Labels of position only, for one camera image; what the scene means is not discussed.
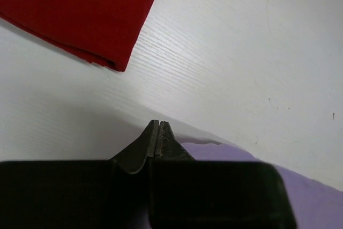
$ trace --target purple fabric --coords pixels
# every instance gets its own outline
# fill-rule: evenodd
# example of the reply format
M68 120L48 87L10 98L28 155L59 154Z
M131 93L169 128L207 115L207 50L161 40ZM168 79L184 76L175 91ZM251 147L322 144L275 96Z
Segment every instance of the purple fabric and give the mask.
M197 160L258 161L229 145L183 144ZM342 229L343 193L295 172L275 166L281 174L300 229Z

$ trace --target white table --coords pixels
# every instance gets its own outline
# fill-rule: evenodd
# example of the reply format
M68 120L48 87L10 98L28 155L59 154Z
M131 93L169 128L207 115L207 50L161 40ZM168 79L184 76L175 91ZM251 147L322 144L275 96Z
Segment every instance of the white table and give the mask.
M342 18L342 0L155 0L125 73L0 21L0 159L109 158L165 119L343 190Z

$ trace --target white wood-grain surface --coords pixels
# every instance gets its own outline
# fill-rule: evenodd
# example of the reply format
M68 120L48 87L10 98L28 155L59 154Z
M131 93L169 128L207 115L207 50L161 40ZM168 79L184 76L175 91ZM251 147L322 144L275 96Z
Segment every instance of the white wood-grain surface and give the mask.
M125 73L0 21L0 160L109 158L157 118L343 190L342 18L342 0L155 0Z

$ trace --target folded red towel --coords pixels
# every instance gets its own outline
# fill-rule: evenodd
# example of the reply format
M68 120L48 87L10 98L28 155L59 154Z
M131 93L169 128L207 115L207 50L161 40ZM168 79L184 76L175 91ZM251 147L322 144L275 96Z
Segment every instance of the folded red towel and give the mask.
M0 0L0 17L89 62L124 71L154 0Z

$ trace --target black rectangular object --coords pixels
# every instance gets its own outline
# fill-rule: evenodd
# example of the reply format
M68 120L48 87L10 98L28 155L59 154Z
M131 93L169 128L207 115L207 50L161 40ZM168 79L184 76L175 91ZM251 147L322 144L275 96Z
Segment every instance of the black rectangular object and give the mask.
M99 228L112 161L0 163L0 228Z
M153 228L296 228L282 178L261 162L150 162Z

